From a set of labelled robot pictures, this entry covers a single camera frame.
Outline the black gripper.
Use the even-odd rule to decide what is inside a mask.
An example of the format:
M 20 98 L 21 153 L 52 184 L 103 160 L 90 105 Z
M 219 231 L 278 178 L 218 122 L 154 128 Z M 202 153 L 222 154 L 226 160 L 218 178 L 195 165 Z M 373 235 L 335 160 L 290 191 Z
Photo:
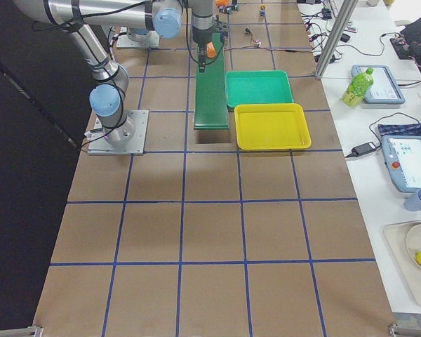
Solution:
M 207 43 L 211 42 L 214 33 L 227 33 L 228 24 L 218 20 L 216 15 L 208 17 L 192 16 L 192 38 L 198 47 L 199 71 L 205 72 L 207 59 Z

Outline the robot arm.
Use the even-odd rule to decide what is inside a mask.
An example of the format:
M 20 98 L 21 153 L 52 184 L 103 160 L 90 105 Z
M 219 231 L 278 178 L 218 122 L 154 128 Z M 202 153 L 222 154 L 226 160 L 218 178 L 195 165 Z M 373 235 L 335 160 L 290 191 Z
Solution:
M 225 23 L 214 14 L 214 1 L 15 1 L 29 18 L 59 28 L 68 34 L 83 55 L 98 86 L 91 91 L 90 104 L 102 125 L 102 139 L 115 147 L 126 144 L 135 131 L 123 103 L 128 74 L 111 59 L 91 25 L 120 26 L 143 35 L 156 32 L 160 37 L 176 37 L 182 19 L 192 24 L 197 44 L 195 63 L 204 72 L 208 62 L 207 45 L 216 33 L 227 32 Z

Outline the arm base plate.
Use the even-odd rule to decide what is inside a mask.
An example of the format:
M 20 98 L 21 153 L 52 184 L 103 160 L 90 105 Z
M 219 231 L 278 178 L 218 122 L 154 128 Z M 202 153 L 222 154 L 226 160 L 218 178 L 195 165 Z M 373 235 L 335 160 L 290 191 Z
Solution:
M 157 49 L 160 36 L 155 31 L 122 27 L 117 38 L 118 49 Z
M 95 118 L 93 130 L 86 132 L 89 155 L 143 155 L 149 120 L 148 110 L 126 110 L 123 126 L 104 136 L 101 121 Z

